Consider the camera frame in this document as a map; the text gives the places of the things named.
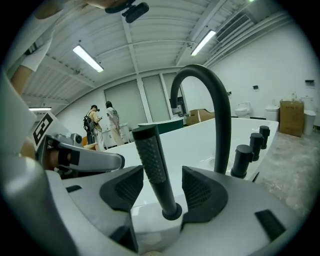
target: ceiling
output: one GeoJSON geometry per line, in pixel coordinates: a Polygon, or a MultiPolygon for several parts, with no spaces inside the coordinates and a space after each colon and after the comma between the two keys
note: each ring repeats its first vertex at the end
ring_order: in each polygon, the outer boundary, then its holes
{"type": "Polygon", "coordinates": [[[149,5],[149,12],[132,24],[126,23],[120,13],[106,14],[91,6],[69,12],[56,26],[47,56],[22,98],[30,107],[52,107],[57,114],[94,88],[122,77],[188,64],[212,65],[236,47],[233,41],[243,35],[248,35],[247,41],[254,34],[261,34],[261,29],[255,31],[257,26],[281,11],[272,0],[144,2],[149,5]],[[240,30],[223,42],[214,36],[196,56],[191,56],[209,30],[218,35],[244,14],[249,20],[240,30]],[[77,45],[89,52],[104,71],[98,73],[80,59],[72,51],[77,45]]]}

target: air vent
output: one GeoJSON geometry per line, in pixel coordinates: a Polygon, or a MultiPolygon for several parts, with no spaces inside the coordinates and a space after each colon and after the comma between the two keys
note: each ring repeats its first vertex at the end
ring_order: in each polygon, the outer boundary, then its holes
{"type": "Polygon", "coordinates": [[[250,18],[247,15],[242,15],[240,18],[238,18],[236,21],[235,19],[232,19],[229,23],[227,23],[224,27],[226,29],[220,30],[216,35],[216,40],[221,43],[227,36],[229,36],[231,33],[233,33],[237,28],[239,28],[241,25],[249,21],[250,18]]]}

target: cardboard box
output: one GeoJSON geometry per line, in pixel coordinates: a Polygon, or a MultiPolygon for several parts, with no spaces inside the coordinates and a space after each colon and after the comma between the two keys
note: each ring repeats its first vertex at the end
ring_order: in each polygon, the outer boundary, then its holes
{"type": "Polygon", "coordinates": [[[192,126],[212,118],[215,118],[214,112],[209,112],[206,109],[194,109],[189,112],[189,116],[186,117],[185,123],[187,126],[192,126]]]}
{"type": "Polygon", "coordinates": [[[280,133],[301,137],[304,129],[304,103],[280,101],[280,133]]]}

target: person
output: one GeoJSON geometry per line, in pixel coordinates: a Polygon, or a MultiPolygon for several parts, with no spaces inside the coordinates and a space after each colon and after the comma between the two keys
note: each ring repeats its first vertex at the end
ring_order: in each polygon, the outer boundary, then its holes
{"type": "Polygon", "coordinates": [[[71,13],[90,5],[100,9],[116,8],[128,0],[46,0],[27,20],[11,45],[4,61],[4,69],[13,88],[21,95],[32,74],[45,58],[56,25],[71,13]],[[64,13],[67,4],[74,5],[64,13]]]}
{"type": "Polygon", "coordinates": [[[103,152],[105,151],[105,144],[104,139],[102,136],[102,128],[99,124],[102,117],[98,117],[97,112],[99,112],[100,109],[98,109],[97,105],[92,105],[90,111],[88,112],[87,116],[91,119],[91,121],[94,123],[94,129],[93,129],[93,136],[95,142],[98,143],[99,151],[103,152]]]}
{"type": "Polygon", "coordinates": [[[110,101],[107,101],[105,103],[105,107],[106,107],[106,114],[108,115],[110,120],[110,129],[111,129],[112,137],[117,146],[124,145],[124,142],[121,138],[121,133],[120,133],[121,130],[119,126],[118,112],[113,108],[112,103],[110,101]]]}

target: white toilet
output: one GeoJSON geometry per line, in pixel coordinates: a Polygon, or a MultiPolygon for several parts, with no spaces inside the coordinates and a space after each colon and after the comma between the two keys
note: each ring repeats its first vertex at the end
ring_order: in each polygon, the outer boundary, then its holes
{"type": "Polygon", "coordinates": [[[311,135],[317,115],[314,111],[314,99],[312,97],[302,97],[301,100],[304,102],[303,133],[311,135]]]}
{"type": "Polygon", "coordinates": [[[265,107],[265,119],[270,121],[279,122],[279,106],[266,106],[265,107]]]}
{"type": "Polygon", "coordinates": [[[235,115],[238,118],[250,118],[250,113],[252,111],[250,102],[242,102],[239,106],[240,107],[235,110],[235,115]]]}

